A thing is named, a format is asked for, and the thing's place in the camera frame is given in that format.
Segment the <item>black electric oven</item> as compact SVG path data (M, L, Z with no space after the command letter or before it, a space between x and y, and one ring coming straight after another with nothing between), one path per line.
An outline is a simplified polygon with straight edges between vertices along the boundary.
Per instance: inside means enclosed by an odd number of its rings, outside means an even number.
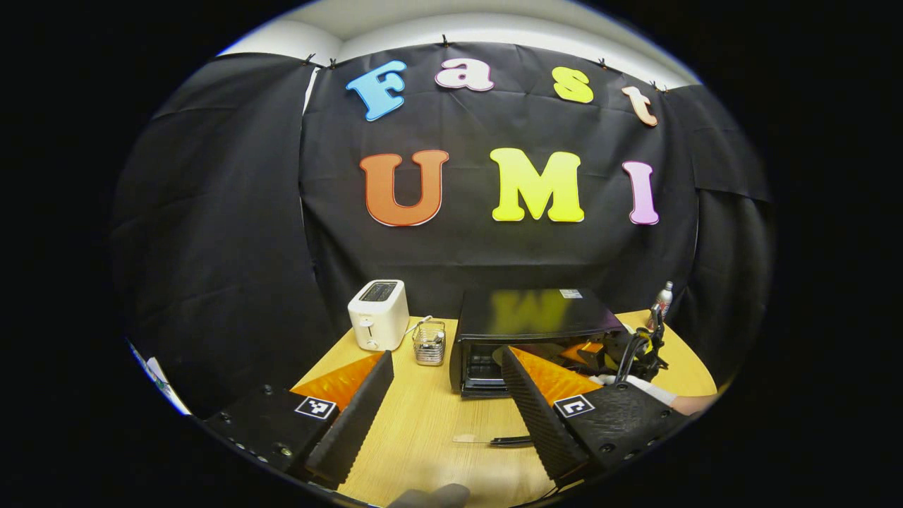
M560 351L628 333L590 289L468 290L451 341L449 386L465 401L505 399L509 390L501 373L504 347L564 368Z

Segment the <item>pink and white spray can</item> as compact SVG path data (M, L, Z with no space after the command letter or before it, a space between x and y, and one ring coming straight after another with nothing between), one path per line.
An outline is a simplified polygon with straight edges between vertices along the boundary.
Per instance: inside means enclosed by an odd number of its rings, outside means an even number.
M667 312L673 302L673 286L674 283L672 281L667 281L664 289L662 289L655 297L648 320L646 320L646 328L648 328L648 330L655 331L658 325L663 324L665 316L667 316Z

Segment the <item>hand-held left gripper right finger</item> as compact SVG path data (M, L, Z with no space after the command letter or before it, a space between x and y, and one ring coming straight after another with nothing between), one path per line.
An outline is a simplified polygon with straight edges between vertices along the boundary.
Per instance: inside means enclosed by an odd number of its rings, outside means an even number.
M501 372L546 475L561 488L632 464L689 418L626 380L600 386L536 355L504 346Z

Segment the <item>white toaster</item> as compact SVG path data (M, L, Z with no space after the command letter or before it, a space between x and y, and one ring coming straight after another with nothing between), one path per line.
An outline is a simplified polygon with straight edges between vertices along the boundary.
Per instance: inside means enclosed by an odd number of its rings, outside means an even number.
M347 309L358 347L366 351L394 351L400 347L410 319L404 281L370 281Z

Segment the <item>black backdrop cloth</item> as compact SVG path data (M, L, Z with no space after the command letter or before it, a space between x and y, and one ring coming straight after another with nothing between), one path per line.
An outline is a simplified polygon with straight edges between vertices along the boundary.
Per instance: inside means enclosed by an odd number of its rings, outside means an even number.
M299 380L376 279L436 318L494 289L647 310L672 281L665 321L725 383L759 335L777 217L706 87L452 42L215 58L139 136L110 244L127 337L206 418Z

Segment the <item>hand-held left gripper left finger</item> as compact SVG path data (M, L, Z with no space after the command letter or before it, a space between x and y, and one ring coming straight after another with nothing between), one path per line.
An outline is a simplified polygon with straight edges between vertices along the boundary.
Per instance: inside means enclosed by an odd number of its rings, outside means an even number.
M335 489L348 479L393 379L392 353L380 351L294 389L252 390L204 423L251 459Z

